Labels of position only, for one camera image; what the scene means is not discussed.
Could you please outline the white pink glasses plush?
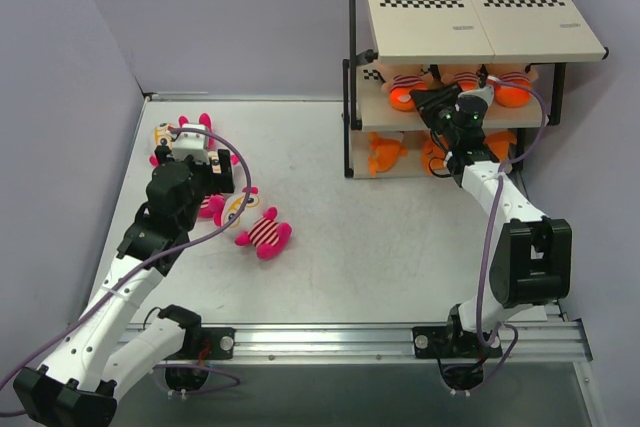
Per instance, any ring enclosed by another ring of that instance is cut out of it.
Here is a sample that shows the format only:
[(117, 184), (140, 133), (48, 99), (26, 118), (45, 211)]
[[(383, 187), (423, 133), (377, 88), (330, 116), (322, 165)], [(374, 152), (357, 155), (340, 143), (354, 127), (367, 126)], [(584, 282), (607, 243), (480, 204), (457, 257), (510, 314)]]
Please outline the white pink glasses plush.
[(229, 224), (223, 234), (236, 246), (253, 246), (260, 260), (275, 258), (289, 243), (291, 225), (277, 219), (277, 208), (267, 205), (257, 187), (244, 187), (226, 200), (214, 195), (209, 206), (218, 227)]
[[(221, 167), (221, 162), (220, 162), (220, 158), (219, 158), (219, 154), (216, 150), (210, 150), (208, 152), (208, 157), (209, 157), (209, 163), (210, 163), (210, 167), (211, 170), (214, 174), (221, 174), (222, 173), (222, 167)], [(240, 162), (238, 157), (235, 154), (231, 154), (230, 155), (230, 163), (231, 163), (231, 171), (233, 173), (233, 175), (239, 174), (241, 171), (241, 167), (240, 167)], [(233, 193), (235, 192), (235, 190), (232, 190), (231, 193), (221, 193), (218, 194), (218, 197), (226, 200), (228, 197), (230, 197)], [(207, 195), (202, 204), (201, 204), (201, 208), (199, 210), (199, 217), (200, 218), (212, 218), (214, 215), (214, 211), (212, 209), (212, 207), (209, 206), (209, 204), (211, 203), (211, 198), (212, 195)]]

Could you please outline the white pink glasses plush front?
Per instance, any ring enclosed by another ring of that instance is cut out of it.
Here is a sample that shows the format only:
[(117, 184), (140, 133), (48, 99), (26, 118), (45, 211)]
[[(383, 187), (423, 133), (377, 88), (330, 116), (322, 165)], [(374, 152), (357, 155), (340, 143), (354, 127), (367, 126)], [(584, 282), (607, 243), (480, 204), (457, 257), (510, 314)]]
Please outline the white pink glasses plush front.
[(289, 243), (291, 225), (277, 219), (277, 208), (267, 205), (257, 187), (244, 187), (226, 200), (214, 195), (209, 206), (218, 227), (229, 224), (223, 234), (236, 246), (253, 246), (260, 260), (275, 258)]

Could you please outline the peach boy plush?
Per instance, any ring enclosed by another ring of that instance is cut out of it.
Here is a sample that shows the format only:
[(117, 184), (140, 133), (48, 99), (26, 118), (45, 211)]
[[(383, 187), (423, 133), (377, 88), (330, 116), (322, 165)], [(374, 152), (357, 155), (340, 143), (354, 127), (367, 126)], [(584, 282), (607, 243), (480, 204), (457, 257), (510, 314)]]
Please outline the peach boy plush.
[(390, 106), (400, 112), (414, 110), (411, 92), (428, 90), (434, 81), (433, 75), (422, 64), (385, 64), (376, 60), (373, 66), (382, 79), (381, 91), (387, 96)]
[(476, 88), (483, 83), (480, 80), (482, 63), (439, 64), (440, 82), (443, 86), (458, 84), (463, 91)]
[(531, 99), (528, 90), (538, 78), (537, 70), (530, 64), (488, 64), (486, 70), (490, 76), (496, 77), (501, 84), (494, 88), (495, 101), (506, 108), (520, 108)]

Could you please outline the orange shark plush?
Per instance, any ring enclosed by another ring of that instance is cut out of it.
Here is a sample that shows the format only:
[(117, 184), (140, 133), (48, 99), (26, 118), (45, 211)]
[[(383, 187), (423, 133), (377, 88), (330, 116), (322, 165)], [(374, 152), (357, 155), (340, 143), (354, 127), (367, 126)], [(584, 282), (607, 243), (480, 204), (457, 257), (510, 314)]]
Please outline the orange shark plush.
[(488, 160), (503, 163), (509, 158), (511, 147), (517, 144), (517, 138), (509, 130), (497, 131), (486, 136), (484, 144), (488, 149)]
[(404, 133), (397, 132), (369, 132), (369, 172), (373, 177), (378, 173), (391, 170), (400, 157), (406, 157), (408, 150), (404, 146)]
[(424, 143), (421, 148), (420, 160), (423, 170), (428, 176), (434, 176), (437, 174), (448, 175), (445, 164), (446, 152), (442, 148), (442, 143), (438, 143), (434, 140), (434, 136), (430, 131), (424, 134)]

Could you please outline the orange shark plush back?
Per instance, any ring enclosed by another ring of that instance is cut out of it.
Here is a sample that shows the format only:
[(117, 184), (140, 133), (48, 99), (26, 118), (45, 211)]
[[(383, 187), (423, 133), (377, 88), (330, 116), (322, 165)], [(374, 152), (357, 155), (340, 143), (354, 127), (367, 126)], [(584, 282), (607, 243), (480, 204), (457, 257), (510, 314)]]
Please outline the orange shark plush back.
[(408, 150), (404, 146), (404, 133), (397, 132), (369, 132), (369, 172), (373, 177), (378, 173), (391, 170), (400, 157), (406, 157)]

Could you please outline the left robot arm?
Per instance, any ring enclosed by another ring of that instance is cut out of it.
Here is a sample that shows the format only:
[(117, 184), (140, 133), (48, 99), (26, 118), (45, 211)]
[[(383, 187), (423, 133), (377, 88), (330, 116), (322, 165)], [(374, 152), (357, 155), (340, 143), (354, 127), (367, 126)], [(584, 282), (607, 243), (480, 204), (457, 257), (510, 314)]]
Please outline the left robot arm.
[(107, 426), (119, 401), (157, 364), (190, 358), (203, 347), (200, 315), (162, 308), (124, 347), (117, 345), (134, 314), (168, 276), (206, 198), (235, 190), (231, 154), (180, 154), (167, 148), (146, 186), (146, 200), (117, 247), (99, 292), (81, 317), (49, 343), (39, 366), (12, 374), (25, 414), (45, 426)]

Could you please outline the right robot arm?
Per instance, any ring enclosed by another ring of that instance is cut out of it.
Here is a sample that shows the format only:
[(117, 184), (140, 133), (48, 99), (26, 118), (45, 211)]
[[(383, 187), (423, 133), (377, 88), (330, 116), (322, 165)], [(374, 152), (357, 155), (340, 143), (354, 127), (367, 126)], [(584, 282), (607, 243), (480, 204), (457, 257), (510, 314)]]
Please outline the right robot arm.
[(444, 357), (490, 357), (498, 329), (514, 315), (566, 297), (571, 283), (572, 229), (535, 207), (506, 173), (483, 121), (494, 88), (465, 91), (457, 84), (414, 90), (411, 98), (456, 184), (488, 214), (478, 291), (454, 306), (429, 348)]

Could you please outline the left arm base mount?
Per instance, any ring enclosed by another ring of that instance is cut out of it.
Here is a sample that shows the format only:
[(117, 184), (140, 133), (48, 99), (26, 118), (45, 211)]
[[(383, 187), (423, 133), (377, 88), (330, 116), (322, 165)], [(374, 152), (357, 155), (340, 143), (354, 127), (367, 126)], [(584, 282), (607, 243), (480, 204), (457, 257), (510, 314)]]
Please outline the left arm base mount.
[(233, 358), (236, 330), (231, 327), (204, 328), (198, 344), (198, 360), (230, 360)]

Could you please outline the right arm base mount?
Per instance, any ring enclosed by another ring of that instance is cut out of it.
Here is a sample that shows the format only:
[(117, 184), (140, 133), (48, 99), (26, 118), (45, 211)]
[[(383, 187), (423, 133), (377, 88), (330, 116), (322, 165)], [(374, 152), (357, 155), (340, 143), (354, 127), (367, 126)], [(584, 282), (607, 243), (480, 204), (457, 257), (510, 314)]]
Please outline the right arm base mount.
[(451, 333), (444, 326), (417, 326), (412, 335), (419, 359), (497, 359), (503, 353), (500, 346), (482, 346), (473, 332)]

